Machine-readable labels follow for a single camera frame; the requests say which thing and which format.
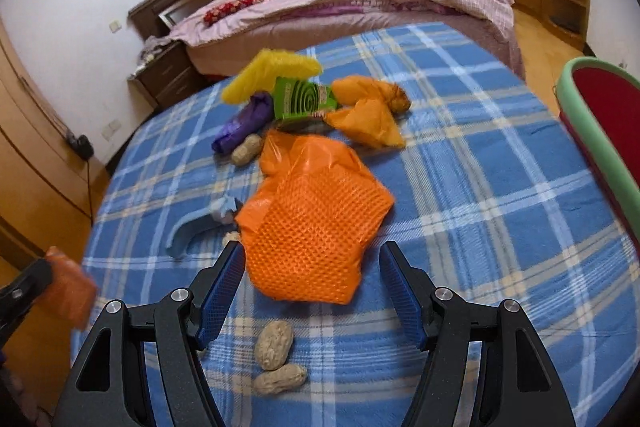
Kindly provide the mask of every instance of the red pillow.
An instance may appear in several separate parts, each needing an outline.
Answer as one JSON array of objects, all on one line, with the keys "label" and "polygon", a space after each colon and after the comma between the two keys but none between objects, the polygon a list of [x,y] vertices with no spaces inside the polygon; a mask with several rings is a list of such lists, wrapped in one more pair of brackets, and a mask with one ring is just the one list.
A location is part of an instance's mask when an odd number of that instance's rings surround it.
[{"label": "red pillow", "polygon": [[237,0],[227,2],[221,4],[220,6],[216,6],[215,8],[205,13],[203,21],[207,26],[211,26],[212,24],[218,22],[220,19],[228,17],[232,13],[236,13],[241,9],[248,8],[249,6],[253,6],[254,4],[260,4],[263,1],[267,0]]}]

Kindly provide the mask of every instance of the blue plaid bedsheet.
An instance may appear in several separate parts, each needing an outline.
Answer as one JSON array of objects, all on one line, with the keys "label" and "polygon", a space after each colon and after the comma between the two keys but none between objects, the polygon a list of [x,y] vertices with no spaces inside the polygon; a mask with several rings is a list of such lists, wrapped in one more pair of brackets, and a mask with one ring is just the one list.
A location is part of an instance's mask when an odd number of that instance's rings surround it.
[{"label": "blue plaid bedsheet", "polygon": [[[399,427],[424,364],[402,334],[380,279],[378,249],[397,241],[413,266],[465,299],[517,299],[564,383],[578,426],[596,426],[640,359],[636,252],[564,128],[500,62],[441,23],[400,26],[310,48],[320,82],[364,74],[398,82],[413,101],[404,150],[354,147],[396,198],[347,306],[276,302],[245,275],[219,339],[202,357],[227,426]],[[102,203],[84,267],[100,298],[155,302],[188,285],[221,251],[226,229],[186,256],[162,253],[184,214],[224,194],[249,198],[257,163],[214,162],[210,143],[237,107],[217,85],[142,126]],[[334,133],[337,139],[343,139]],[[278,397],[252,393],[258,332],[289,319],[290,361],[308,382]],[[77,352],[83,335],[74,337]],[[158,425],[171,425],[158,358],[148,348]],[[457,425],[468,425],[479,365],[470,349]]]}]

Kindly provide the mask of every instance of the wooden nightstand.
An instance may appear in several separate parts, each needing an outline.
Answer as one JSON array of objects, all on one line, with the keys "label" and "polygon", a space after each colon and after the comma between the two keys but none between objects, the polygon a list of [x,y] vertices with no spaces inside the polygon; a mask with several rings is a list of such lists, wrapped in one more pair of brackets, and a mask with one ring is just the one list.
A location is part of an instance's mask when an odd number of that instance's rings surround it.
[{"label": "wooden nightstand", "polygon": [[147,101],[161,110],[189,98],[209,85],[193,67],[183,42],[174,42],[130,81]]}]

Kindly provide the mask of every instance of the cabinet drawer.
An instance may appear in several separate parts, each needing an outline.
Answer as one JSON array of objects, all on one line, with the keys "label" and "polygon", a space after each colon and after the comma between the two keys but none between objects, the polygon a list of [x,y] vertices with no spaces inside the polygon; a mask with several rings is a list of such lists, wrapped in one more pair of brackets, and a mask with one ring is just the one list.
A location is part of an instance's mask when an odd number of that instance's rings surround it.
[{"label": "cabinet drawer", "polygon": [[181,71],[188,68],[191,68],[191,61],[184,49],[184,44],[177,43],[139,73],[138,79],[151,96],[158,96]]},{"label": "cabinet drawer", "polygon": [[183,71],[156,97],[158,105],[167,109],[207,87],[204,78],[193,68]]}]

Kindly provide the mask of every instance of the metal screw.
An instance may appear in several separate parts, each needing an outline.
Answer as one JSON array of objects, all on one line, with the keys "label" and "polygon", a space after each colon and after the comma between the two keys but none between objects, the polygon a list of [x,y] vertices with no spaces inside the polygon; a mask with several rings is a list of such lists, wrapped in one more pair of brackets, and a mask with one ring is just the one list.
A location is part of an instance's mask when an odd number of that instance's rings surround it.
[{"label": "metal screw", "polygon": [[184,288],[178,288],[171,293],[171,298],[177,302],[184,301],[188,296],[189,290],[186,290]]},{"label": "metal screw", "polygon": [[504,309],[511,313],[520,311],[520,305],[513,299],[507,299],[504,302]]},{"label": "metal screw", "polygon": [[453,292],[449,288],[438,288],[436,297],[441,301],[450,301],[453,298]]},{"label": "metal screw", "polygon": [[107,313],[118,313],[122,309],[120,301],[111,301],[107,304]]}]

